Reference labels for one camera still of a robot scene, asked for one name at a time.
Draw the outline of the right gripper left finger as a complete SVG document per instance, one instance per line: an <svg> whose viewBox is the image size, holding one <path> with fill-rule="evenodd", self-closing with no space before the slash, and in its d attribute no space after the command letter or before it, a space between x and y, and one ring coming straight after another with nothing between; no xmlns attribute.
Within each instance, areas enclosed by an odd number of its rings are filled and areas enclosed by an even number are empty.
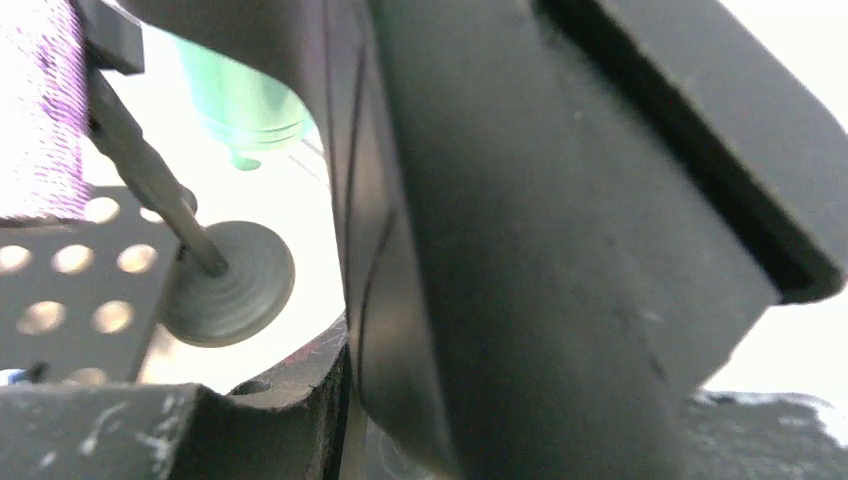
<svg viewBox="0 0 848 480"><path fill-rule="evenodd" d="M346 326L227 395L199 384L1 391L5 479L321 479L333 461Z"/></svg>

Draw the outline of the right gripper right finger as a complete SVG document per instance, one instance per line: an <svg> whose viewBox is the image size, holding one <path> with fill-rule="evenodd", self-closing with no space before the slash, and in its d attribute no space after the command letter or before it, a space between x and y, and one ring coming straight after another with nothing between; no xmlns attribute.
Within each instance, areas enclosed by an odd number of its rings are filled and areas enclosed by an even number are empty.
<svg viewBox="0 0 848 480"><path fill-rule="evenodd" d="M847 415L817 397L700 391L681 420L688 479L847 478Z"/></svg>

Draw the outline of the black music stand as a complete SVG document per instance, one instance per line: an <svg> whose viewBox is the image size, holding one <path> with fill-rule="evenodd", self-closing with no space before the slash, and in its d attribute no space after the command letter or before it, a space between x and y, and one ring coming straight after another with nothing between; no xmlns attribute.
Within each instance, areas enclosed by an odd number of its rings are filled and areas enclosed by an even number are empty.
<svg viewBox="0 0 848 480"><path fill-rule="evenodd" d="M846 283L846 133L719 2L110 6L319 128L346 303L321 479L688 479L702 383ZM1 391L140 385L188 257L87 108L83 219L1 218Z"/></svg>

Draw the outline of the green microphone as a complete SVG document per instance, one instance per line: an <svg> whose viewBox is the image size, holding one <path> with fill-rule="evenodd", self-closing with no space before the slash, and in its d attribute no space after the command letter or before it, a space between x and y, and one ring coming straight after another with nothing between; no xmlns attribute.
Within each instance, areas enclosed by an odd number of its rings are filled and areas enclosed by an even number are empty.
<svg viewBox="0 0 848 480"><path fill-rule="evenodd" d="M304 103L275 78L196 43L174 37L191 101L203 129L242 171L301 141L314 126Z"/></svg>

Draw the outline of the purple glitter microphone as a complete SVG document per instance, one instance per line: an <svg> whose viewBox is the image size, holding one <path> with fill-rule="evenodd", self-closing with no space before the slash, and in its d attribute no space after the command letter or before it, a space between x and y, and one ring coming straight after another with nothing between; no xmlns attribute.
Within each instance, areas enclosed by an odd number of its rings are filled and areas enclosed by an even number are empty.
<svg viewBox="0 0 848 480"><path fill-rule="evenodd" d="M1 4L1 218L75 222L89 187L87 67L69 1Z"/></svg>

